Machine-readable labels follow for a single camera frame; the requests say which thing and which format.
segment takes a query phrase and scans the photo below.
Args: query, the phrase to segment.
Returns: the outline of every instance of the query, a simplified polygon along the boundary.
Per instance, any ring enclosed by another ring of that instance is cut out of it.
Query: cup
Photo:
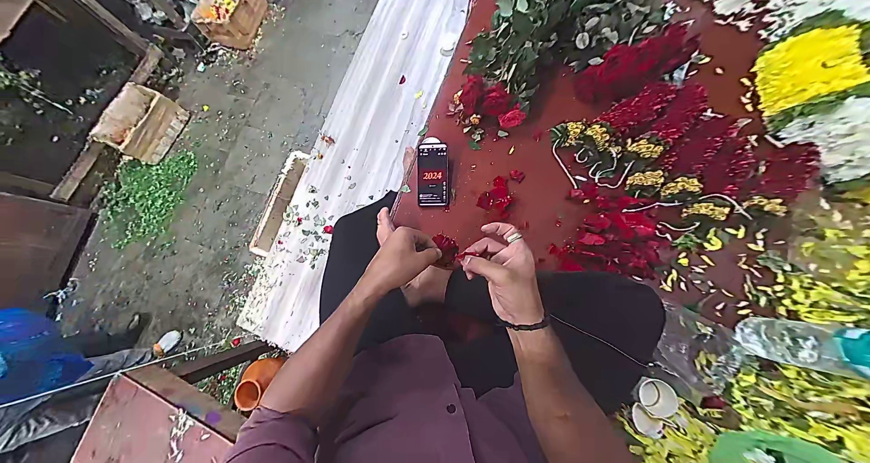
[[[647,412],[661,419],[667,419],[680,408],[677,392],[664,381],[652,378],[641,380],[638,401]]]

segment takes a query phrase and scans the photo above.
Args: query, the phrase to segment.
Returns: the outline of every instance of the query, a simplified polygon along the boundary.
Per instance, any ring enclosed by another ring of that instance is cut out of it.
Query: wooden box
[[[190,113],[168,97],[127,82],[91,130],[91,140],[157,164],[189,119]]]
[[[245,50],[268,7],[266,0],[199,0],[190,20],[212,42]]]

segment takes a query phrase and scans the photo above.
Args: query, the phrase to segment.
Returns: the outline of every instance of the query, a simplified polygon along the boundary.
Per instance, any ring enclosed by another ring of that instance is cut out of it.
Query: black bracelet
[[[544,327],[547,327],[549,324],[550,324],[550,316],[549,315],[545,315],[544,319],[541,320],[540,322],[538,322],[537,324],[516,325],[516,324],[511,324],[510,322],[505,322],[502,319],[497,320],[495,323],[495,325],[497,325],[498,327],[507,327],[508,329],[511,329],[514,331],[538,331],[540,329],[543,329]]]

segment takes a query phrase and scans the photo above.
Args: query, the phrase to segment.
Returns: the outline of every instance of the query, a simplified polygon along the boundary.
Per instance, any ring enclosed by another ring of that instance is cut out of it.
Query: terracotta pot
[[[242,380],[233,394],[236,407],[241,411],[251,411],[260,405],[267,386],[286,360],[286,357],[265,357],[251,363],[242,373]]]

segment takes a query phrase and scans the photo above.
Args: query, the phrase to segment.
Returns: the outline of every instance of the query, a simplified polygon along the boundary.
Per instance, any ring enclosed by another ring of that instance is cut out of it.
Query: smartphone
[[[427,137],[417,148],[419,206],[447,206],[450,203],[447,166],[447,144],[434,137]]]

